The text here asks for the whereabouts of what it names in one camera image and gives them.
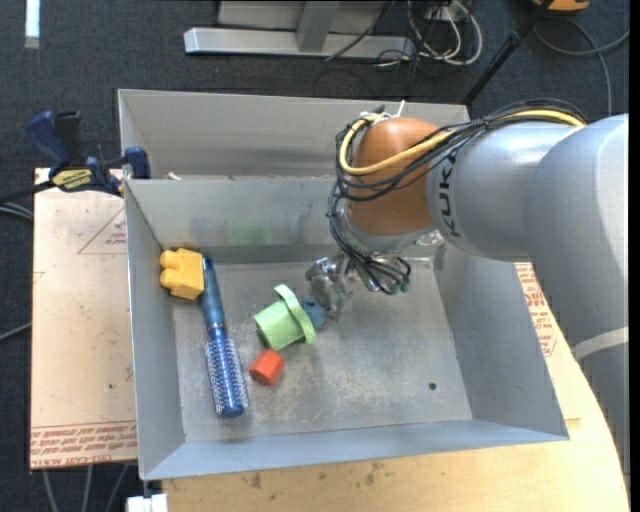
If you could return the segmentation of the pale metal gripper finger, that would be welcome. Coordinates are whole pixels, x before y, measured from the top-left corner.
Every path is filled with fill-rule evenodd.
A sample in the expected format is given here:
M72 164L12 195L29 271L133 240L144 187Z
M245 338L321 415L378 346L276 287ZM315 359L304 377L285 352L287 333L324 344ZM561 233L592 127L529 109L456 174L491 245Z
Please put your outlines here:
M329 319L341 321L347 317L351 311L352 293L346 294L325 294L319 299Z

